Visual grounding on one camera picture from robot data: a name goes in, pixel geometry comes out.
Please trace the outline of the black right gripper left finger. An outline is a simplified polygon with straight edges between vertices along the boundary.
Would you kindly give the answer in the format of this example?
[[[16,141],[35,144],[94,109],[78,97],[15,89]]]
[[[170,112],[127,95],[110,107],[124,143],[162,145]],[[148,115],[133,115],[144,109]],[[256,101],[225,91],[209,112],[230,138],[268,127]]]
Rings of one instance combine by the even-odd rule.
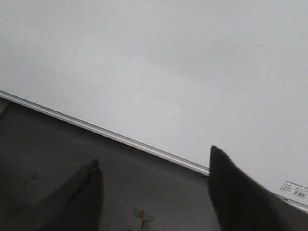
[[[16,231],[96,231],[103,209],[99,161],[86,163],[68,181],[14,219]]]

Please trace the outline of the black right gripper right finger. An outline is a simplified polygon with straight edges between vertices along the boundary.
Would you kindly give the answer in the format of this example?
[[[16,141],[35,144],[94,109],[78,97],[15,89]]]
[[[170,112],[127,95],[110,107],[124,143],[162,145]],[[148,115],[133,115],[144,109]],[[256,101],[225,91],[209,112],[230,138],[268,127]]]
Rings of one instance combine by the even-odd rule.
[[[306,231],[306,212],[272,194],[212,146],[208,192],[222,231]]]

